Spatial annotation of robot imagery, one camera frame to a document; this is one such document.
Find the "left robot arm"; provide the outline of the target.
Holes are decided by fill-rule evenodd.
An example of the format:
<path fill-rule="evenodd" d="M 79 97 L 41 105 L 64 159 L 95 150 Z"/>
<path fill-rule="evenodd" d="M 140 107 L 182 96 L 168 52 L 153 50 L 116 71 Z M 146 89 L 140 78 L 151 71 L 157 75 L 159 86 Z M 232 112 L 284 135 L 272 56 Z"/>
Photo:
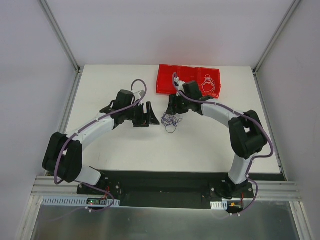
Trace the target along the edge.
<path fill-rule="evenodd" d="M 144 90 L 132 92 L 122 89 L 116 99 L 79 129 L 68 134 L 54 133 L 50 137 L 42 167 L 54 176 L 57 184 L 62 181 L 85 183 L 94 194 L 102 194 L 106 188 L 106 178 L 83 163 L 83 151 L 125 121 L 131 121 L 135 128 L 159 125 L 151 102 L 142 102 L 145 94 Z"/>

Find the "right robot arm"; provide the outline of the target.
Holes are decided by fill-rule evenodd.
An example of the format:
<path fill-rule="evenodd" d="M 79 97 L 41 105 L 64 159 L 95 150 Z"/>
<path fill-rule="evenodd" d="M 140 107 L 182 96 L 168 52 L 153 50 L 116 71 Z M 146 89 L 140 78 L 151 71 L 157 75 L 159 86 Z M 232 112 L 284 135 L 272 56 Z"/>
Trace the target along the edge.
<path fill-rule="evenodd" d="M 195 81 L 184 82 L 175 77 L 172 85 L 176 93 L 169 95 L 166 114 L 181 115 L 191 110 L 228 128 L 234 158 L 228 172 L 229 182 L 225 184 L 225 192 L 230 197 L 237 197 L 243 191 L 242 183 L 248 180 L 252 160 L 268 142 L 268 135 L 259 116 L 253 110 L 238 112 L 212 96 L 203 96 Z"/>

